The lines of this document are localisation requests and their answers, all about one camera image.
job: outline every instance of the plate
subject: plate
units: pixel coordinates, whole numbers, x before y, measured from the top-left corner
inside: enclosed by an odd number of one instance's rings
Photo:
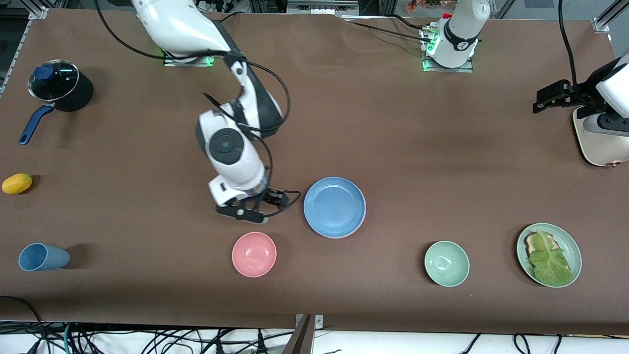
[[[524,239],[528,235],[534,234],[537,231],[544,231],[551,234],[553,239],[557,241],[559,247],[564,250],[565,260],[568,261],[568,265],[570,266],[570,270],[572,271],[572,281],[568,284],[556,287],[552,285],[546,285],[535,279],[535,276],[533,275],[533,265],[531,264],[531,261],[528,260],[528,254],[526,253],[526,245],[524,243]],[[568,285],[574,283],[574,281],[577,280],[577,278],[579,277],[579,274],[581,274],[581,251],[579,251],[579,247],[577,246],[577,243],[574,242],[574,239],[559,226],[546,224],[543,222],[528,226],[522,231],[520,237],[518,238],[516,253],[518,255],[518,261],[520,261],[520,265],[522,266],[522,269],[524,269],[524,272],[526,272],[526,274],[531,277],[531,279],[539,284],[542,284],[545,287],[567,287]]]
[[[353,234],[365,220],[367,205],[360,189],[341,177],[317,181],[304,199],[306,221],[319,235],[340,239]]]
[[[456,287],[467,279],[470,260],[458,244],[439,241],[426,251],[424,267],[435,283],[444,287]]]
[[[261,232],[249,232],[240,236],[231,251],[234,268],[249,278],[261,277],[268,273],[277,258],[273,240]]]

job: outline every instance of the blue pot handle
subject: blue pot handle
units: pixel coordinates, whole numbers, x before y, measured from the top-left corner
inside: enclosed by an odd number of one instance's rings
[[[37,108],[37,110],[33,112],[33,115],[28,120],[28,123],[26,124],[26,127],[24,128],[24,132],[22,132],[22,135],[19,137],[18,143],[20,145],[28,144],[28,142],[31,141],[31,137],[33,136],[33,133],[35,133],[35,129],[37,128],[39,121],[42,120],[43,116],[52,112],[54,109],[55,107],[50,106],[50,105],[43,105]]]

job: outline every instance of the blue lid knob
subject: blue lid knob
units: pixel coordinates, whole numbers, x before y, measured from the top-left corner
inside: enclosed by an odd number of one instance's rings
[[[50,64],[44,64],[36,67],[35,71],[33,71],[33,75],[35,79],[50,80],[55,75],[55,69]]]

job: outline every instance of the black pot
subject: black pot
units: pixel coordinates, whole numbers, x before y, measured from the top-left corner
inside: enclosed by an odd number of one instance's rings
[[[28,120],[19,137],[20,145],[28,144],[42,117],[54,109],[71,112],[85,106],[92,98],[94,86],[73,63],[51,60],[35,68],[28,80],[28,91],[45,103]]]

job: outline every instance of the lettuce leaf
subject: lettuce leaf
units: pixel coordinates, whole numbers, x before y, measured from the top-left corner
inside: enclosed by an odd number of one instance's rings
[[[553,249],[547,232],[538,231],[533,236],[535,250],[528,259],[533,265],[533,274],[540,283],[559,287],[572,281],[572,272],[565,259],[564,250]]]

